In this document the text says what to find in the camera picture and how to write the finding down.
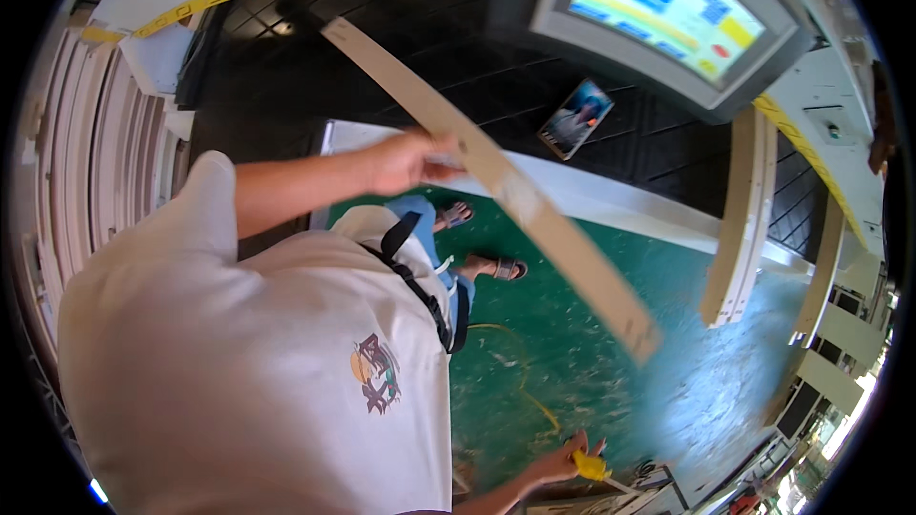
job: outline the hand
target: hand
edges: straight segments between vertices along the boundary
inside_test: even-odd
[[[449,154],[458,147],[452,138],[433,140],[420,128],[405,130],[381,143],[361,150],[368,191],[395,196],[421,183],[447,181],[464,173],[442,164],[431,164],[432,155]]]
[[[595,456],[604,451],[606,440],[601,438],[594,445],[592,451],[588,451],[588,437],[585,430],[579,430],[566,442],[566,445],[555,452],[547,453],[536,459],[525,469],[522,474],[527,481],[532,483],[555,483],[557,481],[566,481],[579,475],[579,469],[573,462],[573,452],[580,449],[583,453]]]

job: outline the foot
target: foot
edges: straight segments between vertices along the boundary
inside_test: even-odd
[[[474,216],[474,210],[464,201],[458,201],[448,209],[436,211],[436,221],[432,224],[432,232],[438,233],[444,228],[457,227],[466,223]]]
[[[499,261],[494,258],[485,258],[478,255],[468,255],[464,260],[464,265],[455,269],[455,272],[463,275],[467,280],[474,280],[477,275],[486,274],[491,277],[496,276]],[[521,267],[512,267],[509,280],[518,279],[521,274]]]

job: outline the green floor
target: green floor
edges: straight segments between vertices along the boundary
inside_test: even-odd
[[[578,428],[608,438],[615,470],[642,459],[671,465],[693,502],[703,498],[765,436],[766,407],[796,348],[786,346],[806,285],[758,277],[744,320],[706,330],[696,313],[712,256],[610,227],[581,223],[636,289],[665,335],[638,370],[560,274],[490,199],[418,189],[432,203],[473,204],[475,218],[436,236],[441,258],[468,252],[515,256],[531,273],[518,282],[477,280],[474,329],[452,358],[452,447],[471,461],[475,486],[516,474],[560,442],[552,425],[519,392],[527,353],[531,395],[556,414],[563,436]],[[366,197],[331,211],[331,222]]]

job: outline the black rubber mat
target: black rubber mat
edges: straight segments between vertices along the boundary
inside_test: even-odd
[[[304,140],[320,135],[321,119],[411,123],[319,34],[345,16],[502,147],[522,154],[556,159],[535,133],[592,78],[615,106],[567,164],[722,216],[729,126],[705,125],[631,84],[491,41],[483,35],[486,8],[487,0],[236,0],[207,52],[192,151],[220,149],[237,162],[277,159],[280,152],[292,157],[291,147],[314,147]],[[770,237],[810,258],[825,188],[784,138],[780,147]]]

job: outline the sandal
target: sandal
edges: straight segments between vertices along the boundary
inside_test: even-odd
[[[528,274],[528,263],[524,260],[519,260],[518,258],[511,257],[488,258],[488,260],[494,260],[497,263],[497,271],[493,273],[494,279],[519,280]],[[513,277],[512,269],[515,269],[516,267],[519,267],[519,274]]]
[[[471,215],[467,217],[463,216],[464,211],[459,209],[458,206],[464,206],[464,211],[470,211]],[[452,203],[452,206],[448,209],[439,209],[436,211],[436,220],[445,221],[445,228],[458,227],[473,218],[474,210],[471,208],[471,204],[465,201],[456,201]]]

